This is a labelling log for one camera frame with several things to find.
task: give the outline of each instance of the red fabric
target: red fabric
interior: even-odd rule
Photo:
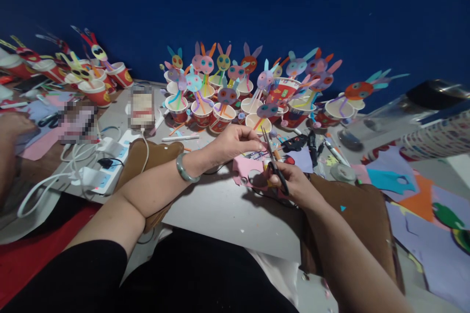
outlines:
[[[96,203],[87,204],[52,233],[0,246],[0,309],[62,252],[100,207]]]

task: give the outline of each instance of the black scissors handle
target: black scissors handle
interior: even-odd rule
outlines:
[[[279,169],[276,169],[274,167],[274,164],[273,164],[272,161],[270,161],[268,163],[268,167],[271,169],[271,171],[273,172],[274,175],[279,177],[279,180],[281,181],[281,185],[282,185],[282,188],[283,188],[283,189],[281,189],[281,191],[282,191],[282,193],[284,193],[284,195],[286,197],[288,197],[289,196],[289,189],[287,188],[287,182],[285,182],[284,175],[282,174],[282,172]]]

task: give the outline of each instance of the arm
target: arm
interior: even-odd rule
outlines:
[[[37,127],[25,112],[6,112],[0,116],[0,209],[15,177],[15,145],[19,135]]]
[[[261,149],[252,129],[230,125],[203,149],[186,154],[183,165],[190,176],[197,177],[241,153]],[[145,218],[162,209],[189,185],[178,173],[175,160],[145,171],[112,195],[67,248],[92,240],[111,240],[123,246],[129,257],[142,234]]]
[[[277,163],[290,195],[304,210],[318,247],[325,278],[340,307],[353,312],[412,312],[398,287],[343,217],[293,165]],[[280,185],[277,176],[270,181]]]

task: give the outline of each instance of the blue wall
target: blue wall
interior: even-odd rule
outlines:
[[[243,43],[258,59],[298,56],[320,46],[343,65],[326,97],[379,69],[411,73],[366,99],[365,111],[392,100],[425,79],[465,83],[469,71],[470,0],[0,0],[0,38],[18,36],[41,54],[56,51],[37,39],[47,28],[83,56],[70,28],[88,27],[111,62],[124,61],[132,75],[163,81],[158,65],[170,60],[166,45],[183,48],[189,64],[194,43],[232,43],[241,61]],[[262,65],[252,77],[257,77]]]

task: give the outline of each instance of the brown felt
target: brown felt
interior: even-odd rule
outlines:
[[[404,293],[403,278],[382,192],[369,184],[353,186],[311,175],[311,183],[346,220],[355,234]],[[304,217],[301,269],[323,276],[313,233]]]
[[[176,159],[176,157],[179,154],[183,153],[185,149],[184,145],[180,142],[173,142],[168,145],[155,144],[149,141],[148,147],[149,156],[145,170],[151,169],[153,167],[165,164],[170,160]],[[125,183],[127,183],[128,181],[130,181],[135,176],[141,173],[146,156],[147,147],[141,138],[136,139],[130,144],[129,156],[127,158],[124,169],[121,172],[115,191],[120,189]],[[144,233],[149,232],[152,228],[157,226],[162,221],[172,204],[173,202],[170,202],[163,209],[146,219]]]

